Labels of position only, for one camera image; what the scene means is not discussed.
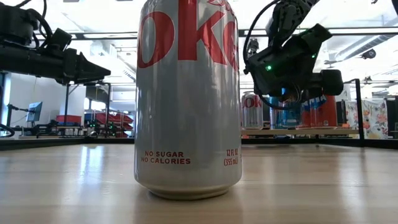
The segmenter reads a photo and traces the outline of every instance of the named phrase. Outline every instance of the window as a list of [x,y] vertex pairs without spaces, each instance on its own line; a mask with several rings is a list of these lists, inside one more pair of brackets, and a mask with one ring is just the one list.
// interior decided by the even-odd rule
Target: window
[[105,110],[106,104],[98,101],[92,101],[91,102],[91,109],[92,110]]
[[85,98],[85,110],[89,110],[89,109],[90,109],[90,99]]

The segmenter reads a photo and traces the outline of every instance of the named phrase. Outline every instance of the silver soda can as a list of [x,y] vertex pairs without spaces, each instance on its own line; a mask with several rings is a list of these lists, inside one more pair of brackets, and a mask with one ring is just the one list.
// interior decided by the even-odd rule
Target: silver soda can
[[242,96],[242,127],[243,129],[262,129],[262,101],[253,91],[247,91]]
[[[282,106],[282,103],[279,102],[278,97],[270,97],[269,102],[272,105]],[[276,110],[274,108],[269,109],[269,116],[270,116],[270,124],[271,129],[283,129],[283,111]]]
[[195,200],[242,175],[236,17],[225,0],[148,0],[137,51],[134,174]]

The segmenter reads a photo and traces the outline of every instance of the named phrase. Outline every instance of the computer monitor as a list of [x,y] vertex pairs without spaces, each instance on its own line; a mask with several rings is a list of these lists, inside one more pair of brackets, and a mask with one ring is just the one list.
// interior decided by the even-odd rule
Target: computer monitor
[[39,121],[40,113],[42,112],[43,102],[31,103],[29,105],[29,112],[27,113],[26,122]]

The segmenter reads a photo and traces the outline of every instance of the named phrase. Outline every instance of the ceiling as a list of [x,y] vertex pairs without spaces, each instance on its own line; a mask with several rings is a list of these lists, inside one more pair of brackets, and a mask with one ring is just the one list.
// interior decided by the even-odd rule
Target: ceiling
[[[141,8],[146,0],[117,1],[117,0],[79,0],[78,2],[64,2],[65,0],[47,0],[48,11],[46,20],[53,30],[64,29],[68,32],[137,32]],[[229,0],[234,9],[240,29],[248,29],[259,9],[271,0]],[[347,27],[393,27],[397,26],[397,14],[392,7],[391,0],[320,0],[301,24],[300,28],[308,28],[316,23],[327,28]],[[15,5],[16,0],[2,0],[4,4]],[[43,0],[32,0],[25,8],[34,8],[42,12]],[[257,29],[265,28],[272,10],[268,10],[257,23]],[[372,29],[340,29],[352,35],[336,35],[326,41],[317,58],[315,71],[340,69],[344,80],[352,78],[374,77],[373,80],[395,80],[398,78],[398,38],[389,36],[388,39],[380,35],[363,36],[361,32]],[[260,49],[267,47],[267,37],[258,38]],[[239,38],[239,52],[243,51],[244,38]],[[99,57],[93,54],[92,45],[98,42],[90,40],[74,41],[71,47],[90,55],[89,60],[112,70],[107,81],[113,83],[134,83],[136,69],[136,40],[106,40],[100,44],[106,49],[113,46],[117,54]],[[361,59],[358,54],[361,49],[373,48],[377,52],[374,59]],[[343,60],[342,62],[326,65],[325,61]],[[243,60],[240,57],[241,73]],[[250,76],[241,75],[242,85],[250,88]]]

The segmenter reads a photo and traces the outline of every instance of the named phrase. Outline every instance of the black metal frame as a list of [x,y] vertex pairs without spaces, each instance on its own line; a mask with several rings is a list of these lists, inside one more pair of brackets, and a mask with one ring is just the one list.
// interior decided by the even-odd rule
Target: black metal frame
[[[380,32],[358,32],[358,33],[350,33],[347,32],[334,32],[333,36],[344,36],[344,35],[397,35],[398,32],[386,32],[382,30],[391,29],[396,27],[385,26],[385,27],[327,27],[328,30],[345,30],[345,29],[357,29],[357,30],[368,30],[368,29],[380,29]],[[307,30],[309,28],[301,28],[297,30]],[[246,37],[249,29],[239,29],[238,36],[239,37]],[[262,31],[265,32],[264,29],[254,29],[253,31]],[[76,36],[73,41],[76,40],[137,40],[138,39],[138,32],[71,32],[71,35]],[[105,37],[89,37],[89,35],[101,35]],[[44,40],[43,36],[39,33],[36,34],[39,40]],[[267,34],[252,34],[251,37],[268,37]]]
[[[375,147],[382,149],[398,149],[397,140],[373,140],[364,138],[363,116],[362,116],[362,98],[361,98],[361,81],[354,79],[346,83],[355,83],[356,102],[358,105],[358,123],[359,123],[359,139],[344,139],[344,138],[311,138],[311,139],[242,139],[244,145],[259,145],[259,144],[326,144],[334,146],[350,146],[350,147]],[[107,112],[109,112],[110,90],[107,104]],[[94,138],[65,138],[65,139],[38,139],[38,140],[5,140],[0,142],[0,151],[12,149],[29,149],[37,147],[49,146],[65,146],[72,144],[134,144],[134,139],[94,139]]]
[[[108,99],[106,102],[106,117],[105,117],[105,128],[106,128],[106,137],[108,137],[108,121],[109,121],[109,111],[110,111],[110,105],[111,105],[111,90],[112,90],[112,84],[110,83],[97,83],[99,85],[107,85],[108,86]],[[67,125],[67,115],[68,115],[68,102],[69,102],[69,95],[72,93],[69,92],[69,88],[71,85],[67,84],[67,94],[65,97],[65,112],[64,112],[64,117],[63,117],[63,125]]]
[[2,113],[2,102],[4,98],[4,83],[6,82],[6,75],[0,72],[0,116]]

